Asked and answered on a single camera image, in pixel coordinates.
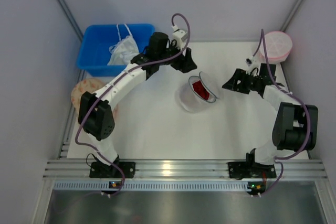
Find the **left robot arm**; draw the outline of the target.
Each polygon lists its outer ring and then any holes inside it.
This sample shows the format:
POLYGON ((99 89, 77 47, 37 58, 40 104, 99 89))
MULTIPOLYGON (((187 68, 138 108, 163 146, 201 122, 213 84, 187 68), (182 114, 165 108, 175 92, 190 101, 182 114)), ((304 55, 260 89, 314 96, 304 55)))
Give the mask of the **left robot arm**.
POLYGON ((119 158, 113 142, 115 128, 113 109, 137 85, 149 79, 160 66, 169 65, 177 71, 187 73, 197 68, 192 59, 190 32, 178 29, 173 39, 161 32, 154 32, 144 50, 133 57, 126 68, 101 89, 81 96, 78 123, 91 143, 88 145, 97 159, 105 165, 116 166, 119 158))

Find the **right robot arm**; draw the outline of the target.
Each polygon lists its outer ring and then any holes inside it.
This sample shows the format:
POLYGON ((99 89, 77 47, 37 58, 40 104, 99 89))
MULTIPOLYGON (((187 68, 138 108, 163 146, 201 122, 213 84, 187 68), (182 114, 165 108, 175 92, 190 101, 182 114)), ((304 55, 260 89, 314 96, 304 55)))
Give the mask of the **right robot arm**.
POLYGON ((270 166, 316 146, 318 108, 306 105, 276 82, 276 65, 262 63, 257 74, 236 69, 222 88, 243 94, 257 92, 277 112, 271 140, 246 154, 250 166, 270 166))

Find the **red bra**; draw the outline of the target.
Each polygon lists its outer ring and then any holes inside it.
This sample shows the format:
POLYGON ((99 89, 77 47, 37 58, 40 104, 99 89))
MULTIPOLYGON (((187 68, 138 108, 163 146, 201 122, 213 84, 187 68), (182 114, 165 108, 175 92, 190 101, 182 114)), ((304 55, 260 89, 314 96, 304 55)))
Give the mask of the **red bra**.
POLYGON ((194 82, 192 84, 194 91, 204 100, 208 100, 210 93, 205 89, 201 81, 194 82))

